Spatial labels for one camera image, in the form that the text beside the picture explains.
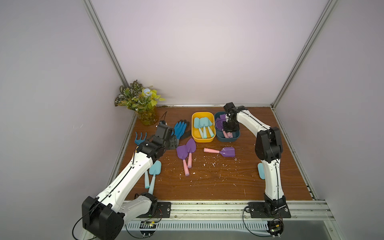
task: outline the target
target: blue glove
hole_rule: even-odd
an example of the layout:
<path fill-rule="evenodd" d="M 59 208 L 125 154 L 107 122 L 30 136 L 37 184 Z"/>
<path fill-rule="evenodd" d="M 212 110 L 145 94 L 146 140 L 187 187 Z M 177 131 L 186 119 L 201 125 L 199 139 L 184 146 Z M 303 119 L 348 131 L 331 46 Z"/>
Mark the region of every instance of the blue glove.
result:
<path fill-rule="evenodd" d="M 180 140 L 180 137 L 184 134 L 186 127 L 187 127 L 186 120 L 179 121 L 176 123 L 174 129 L 175 129 L 175 135 L 177 140 Z"/>

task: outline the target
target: plastic bin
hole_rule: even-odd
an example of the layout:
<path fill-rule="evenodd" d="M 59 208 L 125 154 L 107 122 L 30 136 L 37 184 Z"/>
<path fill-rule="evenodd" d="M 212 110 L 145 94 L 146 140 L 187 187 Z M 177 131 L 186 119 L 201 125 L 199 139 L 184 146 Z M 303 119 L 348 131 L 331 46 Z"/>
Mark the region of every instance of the plastic bin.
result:
<path fill-rule="evenodd" d="M 204 118 L 204 117 L 207 117 L 209 118 L 209 120 L 212 122 L 212 126 L 210 126 L 212 132 L 214 133 L 214 136 L 213 137 L 210 137 L 211 135 L 209 134 L 208 130 L 207 130 L 207 137 L 210 137 L 210 138 L 201 138 L 200 137 L 200 132 L 199 132 L 199 129 L 195 128 L 195 118 Z M 214 119 L 214 115 L 210 112 L 196 112 L 194 114 L 192 114 L 192 137 L 193 139 L 195 140 L 195 142 L 212 142 L 216 136 L 216 129 L 215 129 L 215 119 Z"/>
<path fill-rule="evenodd" d="M 220 118 L 221 114 L 225 114 L 225 112 L 215 113 L 215 121 L 217 118 Z M 220 142 L 234 142 L 240 137 L 240 131 L 233 132 L 232 133 L 233 138 L 225 138 L 221 129 L 215 129 L 215 130 L 216 130 L 216 138 Z"/>

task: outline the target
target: wood grain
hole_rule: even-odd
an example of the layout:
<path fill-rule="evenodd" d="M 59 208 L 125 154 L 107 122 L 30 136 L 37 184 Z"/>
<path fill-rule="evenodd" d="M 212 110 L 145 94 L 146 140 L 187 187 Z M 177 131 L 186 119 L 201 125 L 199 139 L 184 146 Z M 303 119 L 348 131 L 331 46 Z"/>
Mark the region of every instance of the wood grain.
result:
<path fill-rule="evenodd" d="M 259 120 L 271 127 L 277 126 L 277 121 L 270 108 L 248 108 Z M 223 108 L 157 108 L 159 116 L 167 112 L 166 121 L 174 126 L 180 119 L 191 121 L 192 114 L 208 111 L 215 114 Z M 144 126 L 136 121 L 132 136 L 129 140 L 120 171 L 131 160 L 136 147 L 135 132 L 152 135 L 156 125 Z M 260 179 L 257 164 L 260 160 L 255 154 L 256 137 L 240 124 L 240 137 L 236 142 L 219 142 L 216 138 L 210 143 L 196 143 L 193 153 L 190 175 L 184 175 L 182 160 L 177 157 L 176 150 L 168 150 L 160 158 L 161 173 L 156 176 L 154 195 L 160 200 L 264 200 L 265 181 Z M 185 145 L 189 138 L 181 140 Z M 281 182 L 287 200 L 312 200 L 307 186 L 299 172 L 285 139 L 281 156 Z M 236 157 L 222 157 L 221 154 L 203 152 L 203 148 L 221 150 L 223 147 L 234 147 Z M 127 200 L 133 199 L 135 193 L 147 192 L 144 188 L 144 176 L 133 187 Z"/>

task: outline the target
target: white robotic arm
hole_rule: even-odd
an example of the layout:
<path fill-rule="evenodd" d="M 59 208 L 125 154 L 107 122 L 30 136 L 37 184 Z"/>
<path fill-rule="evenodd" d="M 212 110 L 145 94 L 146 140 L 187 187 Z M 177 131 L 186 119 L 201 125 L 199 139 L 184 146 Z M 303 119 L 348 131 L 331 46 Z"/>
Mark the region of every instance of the white robotic arm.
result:
<path fill-rule="evenodd" d="M 244 106 L 235 107 L 233 103 L 227 103 L 224 109 L 227 114 L 227 122 L 223 123 L 225 131 L 237 131 L 238 124 L 242 123 L 256 137 L 255 152 L 263 163 L 265 175 L 265 211 L 268 215 L 274 215 L 286 206 L 280 179 L 280 158 L 283 152 L 280 131 L 277 127 L 264 124 Z"/>
<path fill-rule="evenodd" d="M 260 131 L 266 131 L 271 127 L 254 117 L 249 110 L 242 110 L 237 113 L 236 119 L 239 123 L 246 126 L 257 137 Z M 280 179 L 280 159 L 271 162 L 262 160 L 265 175 L 265 195 L 272 200 L 283 197 L 283 189 Z"/>
<path fill-rule="evenodd" d="M 157 198 L 145 192 L 122 207 L 123 201 L 139 178 L 168 149 L 177 147 L 174 129 L 159 124 L 152 140 L 145 140 L 136 149 L 131 161 L 96 198 L 88 197 L 82 204 L 83 228 L 101 240 L 113 240 L 124 224 L 149 213 L 154 215 Z"/>

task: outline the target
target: light blue handle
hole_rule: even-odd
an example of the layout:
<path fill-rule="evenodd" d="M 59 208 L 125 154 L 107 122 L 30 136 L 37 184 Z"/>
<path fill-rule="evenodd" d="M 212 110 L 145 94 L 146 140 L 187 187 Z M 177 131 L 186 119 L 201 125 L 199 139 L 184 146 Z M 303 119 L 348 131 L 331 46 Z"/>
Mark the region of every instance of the light blue handle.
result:
<path fill-rule="evenodd" d="M 207 138 L 207 130 L 205 129 L 205 127 L 203 128 L 203 138 Z"/>
<path fill-rule="evenodd" d="M 258 165 L 257 165 L 257 169 L 259 170 L 259 176 L 261 179 L 265 179 L 265 175 L 264 175 L 264 167 L 263 167 L 263 164 L 260 162 Z"/>
<path fill-rule="evenodd" d="M 149 188 L 149 176 L 148 176 L 148 171 L 145 171 L 145 174 L 144 174 L 144 186 L 145 188 Z"/>
<path fill-rule="evenodd" d="M 210 126 L 207 127 L 208 128 L 208 131 L 209 131 L 209 134 L 211 134 L 211 137 L 214 137 L 214 133 L 212 132 L 212 129 Z"/>
<path fill-rule="evenodd" d="M 148 190 L 150 194 L 153 194 L 153 188 L 155 187 L 155 180 L 156 180 L 156 175 L 153 174 L 151 185 L 149 186 L 149 190 Z"/>
<path fill-rule="evenodd" d="M 200 132 L 200 137 L 203 138 L 203 131 L 201 131 L 201 128 L 199 128 L 199 132 Z"/>

